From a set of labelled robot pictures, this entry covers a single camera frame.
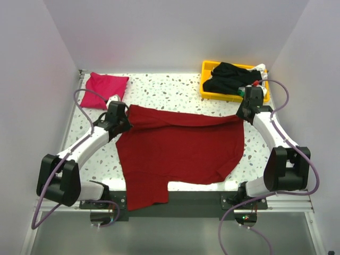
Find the dark red t shirt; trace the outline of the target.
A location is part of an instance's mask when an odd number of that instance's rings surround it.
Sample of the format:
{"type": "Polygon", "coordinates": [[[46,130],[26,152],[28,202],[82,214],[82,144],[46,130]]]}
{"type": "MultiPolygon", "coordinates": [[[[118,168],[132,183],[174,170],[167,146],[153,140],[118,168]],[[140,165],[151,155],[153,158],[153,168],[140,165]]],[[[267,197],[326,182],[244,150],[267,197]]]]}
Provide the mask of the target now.
{"type": "Polygon", "coordinates": [[[128,210],[168,202],[168,183],[223,182],[244,152],[239,117],[130,107],[131,130],[116,142],[128,210]]]}

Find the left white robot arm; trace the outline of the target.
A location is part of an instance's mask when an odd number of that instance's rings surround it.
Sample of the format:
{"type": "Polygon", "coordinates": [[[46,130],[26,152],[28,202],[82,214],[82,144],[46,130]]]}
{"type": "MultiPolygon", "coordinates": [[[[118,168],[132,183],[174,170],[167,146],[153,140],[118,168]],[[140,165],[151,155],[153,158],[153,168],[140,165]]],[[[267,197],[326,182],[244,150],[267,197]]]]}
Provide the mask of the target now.
{"type": "Polygon", "coordinates": [[[57,155],[43,157],[37,196],[68,207],[77,201],[91,201],[97,208],[107,207],[108,186],[97,181],[81,181],[80,170],[101,147],[131,129],[127,107],[123,102],[111,101],[107,112],[100,115],[81,139],[57,155]]]}

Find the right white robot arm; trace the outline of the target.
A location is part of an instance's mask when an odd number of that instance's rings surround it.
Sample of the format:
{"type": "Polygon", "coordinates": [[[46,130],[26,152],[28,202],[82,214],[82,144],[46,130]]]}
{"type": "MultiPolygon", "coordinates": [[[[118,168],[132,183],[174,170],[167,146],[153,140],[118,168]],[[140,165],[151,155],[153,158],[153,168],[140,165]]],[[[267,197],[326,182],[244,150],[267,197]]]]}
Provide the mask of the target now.
{"type": "Polygon", "coordinates": [[[263,90],[257,86],[245,88],[236,115],[250,123],[261,134],[270,150],[263,176],[240,184],[235,201],[244,209],[250,208],[256,197],[277,191],[302,191],[307,187],[311,152],[290,141],[277,123],[274,110],[264,105],[263,90]]]}

